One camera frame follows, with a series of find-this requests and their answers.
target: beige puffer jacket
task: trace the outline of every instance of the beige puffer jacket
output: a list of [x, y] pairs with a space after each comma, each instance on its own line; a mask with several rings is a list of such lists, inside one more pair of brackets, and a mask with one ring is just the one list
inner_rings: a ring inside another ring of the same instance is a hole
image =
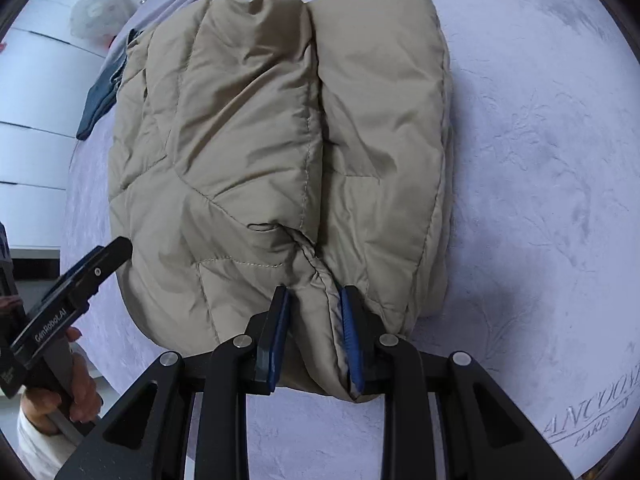
[[210, 351], [294, 291], [281, 384], [355, 399], [339, 291], [408, 335], [446, 289], [449, 56], [431, 0], [200, 0], [128, 49], [109, 160], [145, 335]]

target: jacket stitching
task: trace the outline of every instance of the jacket stitching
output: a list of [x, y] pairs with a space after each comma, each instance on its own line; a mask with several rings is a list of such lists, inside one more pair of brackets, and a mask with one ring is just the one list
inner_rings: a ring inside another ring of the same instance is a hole
[[[437, 25], [438, 27], [438, 31], [440, 33], [440, 38], [444, 43], [444, 35], [442, 33], [442, 30], [440, 29], [440, 24]], [[442, 69], [442, 102], [443, 102], [443, 107], [442, 107], [442, 117], [440, 118], [440, 139], [442, 139], [442, 129], [444, 127], [444, 121], [446, 120], [446, 115], [447, 115], [447, 73], [445, 70], [445, 58], [447, 56], [447, 46], [446, 43], [444, 43], [443, 45], [443, 49], [442, 49], [442, 61], [440, 62], [440, 67]], [[424, 235], [424, 240], [422, 242], [422, 254], [420, 254], [420, 258], [418, 259], [418, 263], [415, 266], [415, 270], [414, 270], [414, 275], [412, 276], [412, 282], [415, 283], [415, 278], [418, 274], [418, 269], [420, 268], [420, 264], [422, 263], [422, 260], [424, 258], [424, 254], [426, 252], [426, 245], [427, 245], [427, 239], [429, 238], [429, 234], [431, 233], [431, 228], [433, 227], [433, 216], [436, 213], [436, 204], [438, 201], [438, 197], [442, 196], [443, 191], [441, 190], [441, 186], [442, 186], [442, 177], [443, 174], [445, 173], [444, 170], [444, 166], [446, 165], [447, 160], [445, 157], [445, 152], [442, 153], [442, 157], [440, 158], [440, 176], [438, 178], [438, 190], [436, 192], [436, 197], [434, 199], [434, 204], [433, 204], [433, 209], [431, 210], [431, 217], [429, 220], [429, 225], [427, 226], [427, 232]], [[407, 305], [405, 305], [404, 307], [404, 315], [406, 316], [406, 311], [409, 308], [409, 304], [407, 303]]]
[[191, 56], [193, 56], [193, 47], [195, 46], [196, 41], [198, 40], [198, 34], [200, 33], [200, 30], [202, 29], [202, 25], [204, 24], [204, 17], [209, 12], [209, 9], [211, 8], [212, 1], [213, 0], [209, 0], [209, 2], [207, 4], [207, 8], [202, 13], [202, 19], [200, 20], [200, 24], [198, 25], [198, 28], [196, 29], [196, 33], [193, 35], [193, 42], [191, 43], [191, 48], [189, 49], [189, 55], [187, 57], [187, 63], [185, 63], [184, 69], [182, 69], [182, 72], [180, 74], [180, 81], [178, 82], [178, 99], [175, 102], [174, 122], [171, 124], [171, 128], [169, 128], [169, 133], [166, 136], [166, 140], [164, 141], [164, 150], [166, 150], [166, 146], [169, 143], [169, 137], [171, 137], [171, 134], [174, 131], [175, 122], [176, 122], [176, 119], [178, 117], [178, 108], [180, 107], [180, 102], [182, 100], [182, 85], [184, 84], [184, 75], [187, 72], [187, 70], [189, 69], [189, 65], [191, 64]]
[[110, 197], [109, 197], [109, 202], [111, 202], [111, 200], [115, 200], [115, 199], [117, 199], [117, 197], [119, 197], [119, 196], [120, 196], [121, 194], [123, 194], [124, 192], [127, 192], [127, 191], [129, 190], [129, 187], [130, 187], [130, 186], [133, 186], [133, 184], [134, 184], [134, 183], [135, 183], [135, 182], [136, 182], [136, 181], [137, 181], [141, 176], [143, 176], [144, 174], [146, 174], [146, 173], [148, 173], [149, 171], [151, 171], [154, 167], [156, 167], [158, 164], [160, 164], [160, 163], [161, 163], [163, 160], [165, 160], [166, 158], [167, 158], [167, 155], [166, 155], [166, 153], [165, 153], [165, 154], [164, 154], [163, 156], [161, 156], [158, 160], [156, 160], [155, 162], [153, 162], [153, 163], [151, 164], [151, 166], [149, 166], [148, 168], [145, 168], [143, 171], [141, 171], [141, 172], [140, 172], [140, 174], [139, 174], [138, 176], [134, 177], [134, 179], [133, 179], [131, 182], [129, 182], [125, 187], [120, 187], [120, 186], [118, 186], [118, 192], [117, 192], [115, 195], [113, 195], [113, 196], [110, 196]]
[[340, 171], [335, 171], [335, 170], [327, 171], [325, 173], [335, 173], [335, 174], [338, 174], [340, 176], [348, 176], [350, 178], [375, 178], [378, 182], [380, 182], [380, 177], [375, 176], [375, 175], [352, 175], [352, 174], [347, 174], [347, 173], [341, 173]]
[[198, 283], [200, 284], [200, 291], [202, 293], [202, 297], [204, 298], [205, 304], [207, 305], [207, 316], [209, 317], [209, 321], [213, 329], [213, 333], [216, 336], [216, 346], [218, 346], [220, 345], [220, 336], [218, 335], [218, 329], [216, 328], [216, 324], [213, 321], [213, 314], [211, 313], [211, 307], [209, 306], [209, 299], [207, 298], [207, 293], [204, 290], [204, 283], [202, 283], [202, 273], [200, 272], [200, 267], [196, 265], [195, 270], [196, 270], [196, 274], [198, 275]]
[[215, 201], [213, 201], [212, 199], [210, 199], [207, 195], [205, 195], [203, 192], [201, 192], [199, 189], [193, 187], [191, 184], [189, 184], [186, 180], [184, 180], [181, 176], [180, 173], [178, 173], [178, 171], [175, 169], [175, 166], [172, 164], [171, 169], [174, 170], [175, 176], [178, 177], [178, 179], [180, 180], [180, 182], [182, 182], [186, 187], [188, 187], [191, 190], [194, 190], [197, 194], [199, 194], [201, 197], [203, 197], [204, 200], [206, 200], [207, 202], [209, 202], [211, 205], [215, 206], [217, 209], [220, 209], [220, 211], [222, 211], [225, 215], [227, 215], [229, 218], [231, 218], [234, 222], [237, 222], [238, 224], [244, 226], [244, 224], [242, 224], [241, 221], [239, 221], [237, 218], [234, 218], [234, 216], [230, 215], [224, 208], [220, 207]]
[[231, 260], [235, 264], [250, 265], [252, 267], [269, 267], [270, 269], [275, 269], [276, 267], [281, 267], [282, 266], [282, 264], [265, 265], [265, 264], [252, 264], [250, 262], [240, 262], [238, 260], [233, 259], [231, 256], [222, 256], [221, 258], [208, 258], [207, 260], [200, 260], [199, 262], [196, 262], [196, 264], [203, 264], [203, 263], [206, 263], [206, 262], [220, 262], [220, 261], [223, 261], [223, 260]]
[[[151, 40], [154, 38], [154, 34], [156, 33], [156, 30], [158, 30], [158, 28], [154, 28], [153, 30], [151, 30], [151, 32], [149, 33], [149, 39], [146, 42], [146, 56], [145, 56], [145, 62], [143, 67], [138, 70], [136, 73], [132, 74], [127, 80], [124, 79], [124, 71], [122, 72], [122, 81], [120, 82], [120, 86], [124, 86], [125, 83], [128, 83], [129, 81], [131, 81], [133, 78], [135, 78], [135, 76], [137, 76], [140, 72], [142, 72], [143, 70], [146, 70], [146, 62], [149, 60], [149, 46], [151, 45]], [[125, 46], [125, 52], [127, 53], [127, 64], [129, 64], [129, 46], [126, 45]]]
[[[302, 252], [303, 257], [305, 258], [307, 263], [314, 270], [314, 277], [317, 276], [320, 279], [320, 283], [322, 284], [322, 291], [324, 292], [324, 296], [326, 297], [327, 317], [329, 319], [329, 325], [331, 326], [331, 340], [332, 340], [332, 343], [334, 345], [334, 350], [335, 350], [335, 363], [334, 364], [335, 364], [335, 368], [337, 370], [339, 370], [340, 369], [340, 363], [338, 362], [338, 351], [339, 350], [343, 350], [343, 348], [342, 348], [342, 345], [340, 344], [339, 338], [336, 337], [337, 332], [338, 332], [338, 327], [336, 326], [335, 321], [338, 322], [338, 324], [340, 326], [341, 326], [342, 323], [340, 322], [340, 320], [334, 320], [334, 314], [332, 313], [332, 310], [331, 310], [331, 298], [329, 297], [329, 285], [331, 283], [336, 285], [335, 278], [332, 275], [331, 270], [329, 270], [327, 266], [324, 266], [324, 269], [320, 269], [320, 267], [316, 267], [314, 265], [314, 263], [312, 261], [313, 258], [310, 257], [308, 254], [306, 254], [306, 250], [309, 250], [309, 251], [312, 252], [312, 248], [311, 247], [305, 247], [302, 243], [300, 243], [300, 241], [297, 240], [296, 236], [294, 236], [292, 234], [292, 231], [293, 230], [290, 229], [290, 228], [285, 228], [285, 232], [289, 235], [289, 237], [291, 238], [291, 241], [293, 241], [293, 243], [295, 243], [300, 248], [300, 251]], [[318, 258], [316, 256], [316, 259], [321, 264], [324, 264], [324, 261], [322, 261], [321, 258]], [[343, 387], [343, 389], [349, 395], [348, 389], [344, 387], [344, 385], [342, 384], [341, 381], [338, 381], [338, 382], [340, 382], [340, 385]]]
[[306, 190], [308, 189], [308, 186], [309, 186], [309, 154], [311, 152], [311, 85], [312, 85], [311, 78], [308, 77], [307, 85], [306, 85], [305, 108], [306, 108], [306, 136], [308, 137], [309, 142], [306, 145], [306, 155], [305, 155], [306, 179], [305, 179], [305, 187], [302, 190], [302, 211], [300, 212], [300, 225], [298, 226], [298, 229], [301, 231], [302, 231], [302, 226], [305, 223]]

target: human hand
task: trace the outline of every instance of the human hand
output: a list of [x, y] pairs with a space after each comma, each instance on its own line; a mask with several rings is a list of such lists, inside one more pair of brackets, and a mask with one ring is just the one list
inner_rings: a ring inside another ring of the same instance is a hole
[[21, 305], [20, 296], [3, 296], [0, 298], [0, 310], [13, 310]]
[[[82, 333], [75, 327], [66, 331], [69, 342], [76, 341]], [[73, 422], [89, 422], [100, 412], [102, 397], [96, 392], [95, 381], [89, 375], [86, 362], [80, 354], [73, 355], [73, 371], [71, 379], [71, 391], [74, 403], [70, 409], [70, 419]], [[20, 408], [27, 420], [40, 432], [47, 435], [58, 433], [58, 428], [49, 420], [62, 399], [55, 392], [42, 388], [27, 388], [22, 394]]]

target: black gripper frame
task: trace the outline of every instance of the black gripper frame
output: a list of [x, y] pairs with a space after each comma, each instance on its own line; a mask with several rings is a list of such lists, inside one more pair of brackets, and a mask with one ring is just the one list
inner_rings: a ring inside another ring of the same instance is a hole
[[[355, 287], [345, 294], [360, 341], [361, 393], [385, 395], [383, 480], [572, 479], [468, 354], [434, 356], [390, 338]], [[244, 335], [185, 359], [162, 354], [84, 439], [56, 480], [181, 480], [197, 392], [204, 395], [195, 480], [248, 480], [245, 396], [273, 391], [289, 311], [290, 293], [279, 286], [270, 309], [253, 316]]]
[[[0, 316], [0, 388], [9, 398], [17, 394], [21, 386], [59, 393], [62, 420], [54, 422], [62, 426], [60, 429], [69, 438], [72, 438], [69, 432], [77, 431], [81, 439], [95, 424], [69, 421], [73, 399], [70, 384], [64, 383], [70, 383], [72, 357], [66, 330], [87, 312], [89, 298], [98, 292], [107, 277], [131, 258], [131, 253], [131, 242], [123, 237], [116, 238], [106, 247], [97, 246], [60, 276], [28, 313], [20, 307]], [[4, 279], [13, 282], [7, 272]], [[63, 362], [52, 362], [47, 359], [50, 356]]]

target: bed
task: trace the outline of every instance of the bed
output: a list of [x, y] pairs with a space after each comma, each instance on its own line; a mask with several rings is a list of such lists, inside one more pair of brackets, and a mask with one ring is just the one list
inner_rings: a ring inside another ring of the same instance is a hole
[[[126, 30], [192, 1], [148, 0]], [[640, 406], [640, 66], [599, 0], [433, 1], [454, 81], [454, 209], [444, 310], [413, 340], [471, 353], [577, 477]], [[113, 122], [74, 153], [63, 269], [110, 240]], [[120, 393], [162, 351], [114, 277], [78, 326]], [[381, 399], [281, 388], [249, 398], [247, 418], [252, 478], [379, 476]]]

